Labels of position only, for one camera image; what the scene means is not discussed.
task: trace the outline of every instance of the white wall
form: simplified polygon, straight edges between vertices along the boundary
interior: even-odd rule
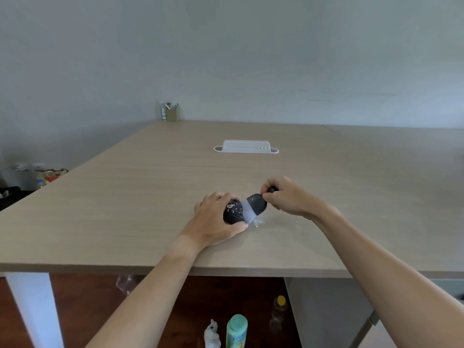
[[[167,100],[189,120],[464,127],[463,10],[464,0],[0,0],[0,150],[74,167]]]

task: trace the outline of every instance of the white table leg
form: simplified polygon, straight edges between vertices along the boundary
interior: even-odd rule
[[[6,278],[35,348],[64,348],[48,273],[7,272]]]

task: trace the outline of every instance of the right hand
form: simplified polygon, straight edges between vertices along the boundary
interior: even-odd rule
[[[276,187],[278,191],[267,193],[269,187]],[[261,187],[264,200],[272,204],[277,210],[283,210],[292,215],[316,218],[328,207],[321,199],[307,193],[302,187],[285,176],[271,177]]]

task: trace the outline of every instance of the wooden table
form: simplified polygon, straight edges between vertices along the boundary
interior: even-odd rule
[[[225,139],[279,153],[213,151]],[[4,210],[0,271],[147,273],[206,193],[247,197],[284,174],[426,276],[461,279],[463,172],[464,130],[155,122]],[[262,220],[192,274],[349,277],[312,223]]]

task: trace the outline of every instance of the plastic bottle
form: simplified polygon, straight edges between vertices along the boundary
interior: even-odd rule
[[[269,329],[272,333],[276,334],[282,329],[282,321],[287,310],[287,301],[284,296],[278,296],[274,300],[274,307],[272,308],[271,320],[269,321]]]
[[[232,316],[227,323],[226,348],[245,348],[247,338],[248,320],[240,314]]]
[[[39,190],[40,188],[43,188],[46,185],[47,185],[47,182],[45,182],[43,178],[38,178],[35,181],[36,190]]]

